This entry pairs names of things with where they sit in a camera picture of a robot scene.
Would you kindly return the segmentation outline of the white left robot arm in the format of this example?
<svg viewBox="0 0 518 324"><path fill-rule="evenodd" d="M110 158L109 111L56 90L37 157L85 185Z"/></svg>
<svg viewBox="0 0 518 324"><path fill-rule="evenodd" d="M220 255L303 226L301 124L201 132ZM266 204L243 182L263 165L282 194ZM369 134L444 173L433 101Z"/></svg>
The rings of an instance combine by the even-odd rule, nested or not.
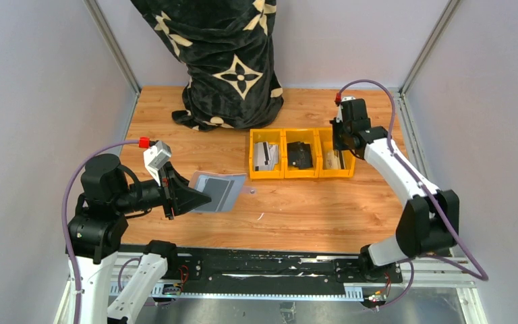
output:
<svg viewBox="0 0 518 324"><path fill-rule="evenodd" d="M71 283L76 290L71 300L75 323L135 323L156 283L164 279L189 277L179 261L174 243L152 240L144 247L132 278L109 302L111 276L128 227L127 215L162 207L169 219L205 205L211 198L188 186L170 162L156 180L139 181L118 156L101 154L84 164L83 193L73 219L67 225Z"/></svg>

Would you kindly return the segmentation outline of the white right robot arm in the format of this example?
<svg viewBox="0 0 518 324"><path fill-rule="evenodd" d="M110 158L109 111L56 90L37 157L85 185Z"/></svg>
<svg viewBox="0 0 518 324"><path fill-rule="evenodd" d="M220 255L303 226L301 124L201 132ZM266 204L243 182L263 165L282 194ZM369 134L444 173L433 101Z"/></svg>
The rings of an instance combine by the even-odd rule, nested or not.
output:
<svg viewBox="0 0 518 324"><path fill-rule="evenodd" d="M403 156L382 126L371 125L363 99L338 98L338 114L331 120L333 147L366 161L385 179L403 205L395 233L362 247L358 272L376 281L385 269L405 259L456 245L452 233L459 225L459 198L441 190Z"/></svg>

